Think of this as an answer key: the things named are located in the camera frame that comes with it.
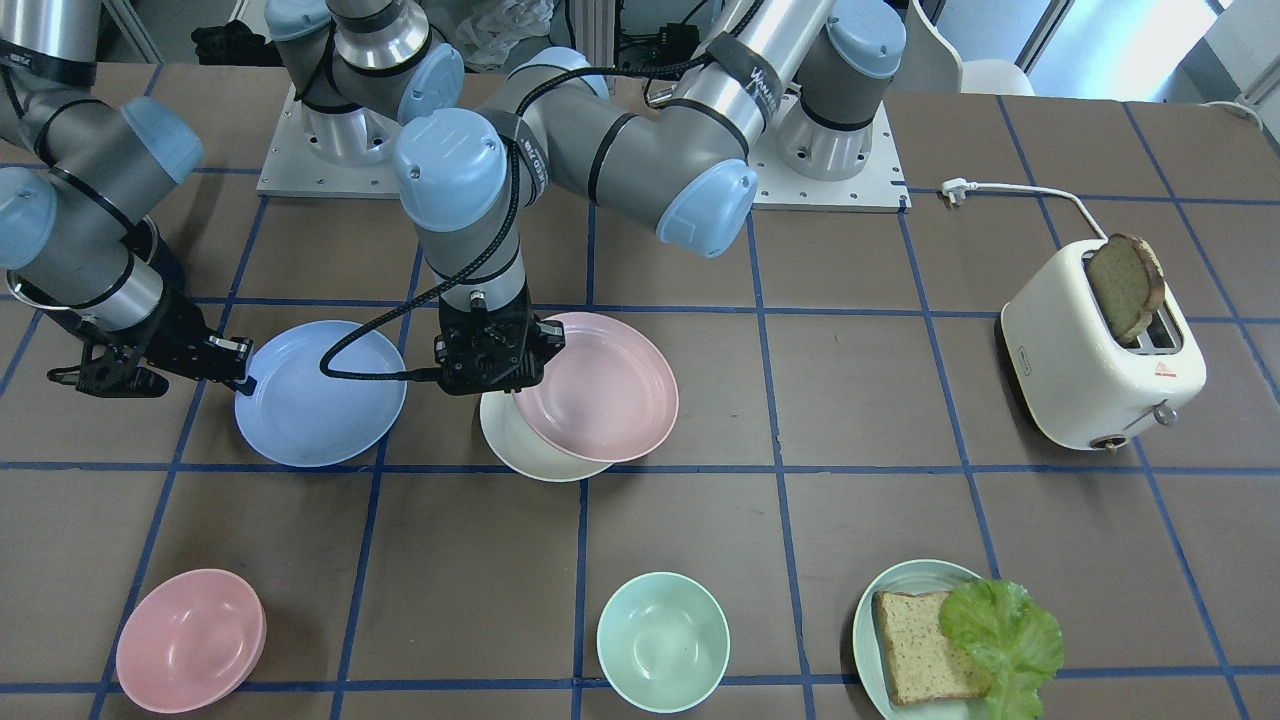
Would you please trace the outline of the silver robot arm near toaster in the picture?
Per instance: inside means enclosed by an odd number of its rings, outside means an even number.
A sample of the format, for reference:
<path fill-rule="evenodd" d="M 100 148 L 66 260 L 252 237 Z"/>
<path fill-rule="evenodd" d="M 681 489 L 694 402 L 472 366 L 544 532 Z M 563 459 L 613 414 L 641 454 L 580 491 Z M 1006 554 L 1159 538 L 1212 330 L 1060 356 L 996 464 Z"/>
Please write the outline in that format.
<path fill-rule="evenodd" d="M 721 255 L 755 202 L 845 202 L 876 159 L 876 117 L 908 44 L 883 1 L 740 1 L 653 117 L 611 99 L 612 69 L 550 47 L 480 108 L 406 120 L 392 161 L 439 302 L 433 366 L 396 379 L 449 395 L 538 384 L 564 347 L 532 310 L 518 214 L 556 184 Z"/>

